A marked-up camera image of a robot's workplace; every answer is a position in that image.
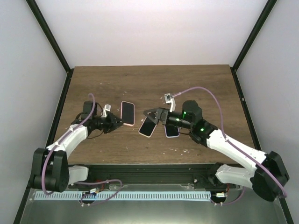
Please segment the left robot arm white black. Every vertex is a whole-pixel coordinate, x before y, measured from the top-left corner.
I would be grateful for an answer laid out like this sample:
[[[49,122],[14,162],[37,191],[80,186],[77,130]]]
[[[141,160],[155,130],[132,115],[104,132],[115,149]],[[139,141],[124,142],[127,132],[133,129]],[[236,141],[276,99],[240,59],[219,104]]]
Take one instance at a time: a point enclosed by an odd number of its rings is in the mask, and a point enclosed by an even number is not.
[[[69,129],[46,148],[38,148],[33,154],[29,185],[41,189],[44,194],[63,192],[75,183],[89,189],[95,184],[95,176],[86,166],[69,166],[68,158],[75,148],[89,135],[100,130],[110,133],[121,127],[121,118],[114,115],[111,106],[106,104],[100,115],[97,114],[97,102],[85,101],[83,111],[71,123]]]

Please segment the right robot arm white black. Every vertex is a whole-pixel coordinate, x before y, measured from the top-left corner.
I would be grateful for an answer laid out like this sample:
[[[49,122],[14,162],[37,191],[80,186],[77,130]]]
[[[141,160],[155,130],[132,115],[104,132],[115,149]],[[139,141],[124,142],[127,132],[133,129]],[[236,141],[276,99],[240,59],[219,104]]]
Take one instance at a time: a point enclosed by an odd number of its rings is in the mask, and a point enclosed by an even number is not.
[[[239,168],[220,165],[207,177],[211,187],[218,188],[223,183],[240,185],[253,189],[258,196],[269,202],[287,196],[284,186],[290,177],[281,156],[274,151],[265,153],[251,148],[229,137],[203,119],[202,109],[196,101],[185,101],[181,112],[159,107],[145,110],[143,114],[155,124],[161,122],[164,126],[188,129],[195,143],[220,152],[240,164]]]

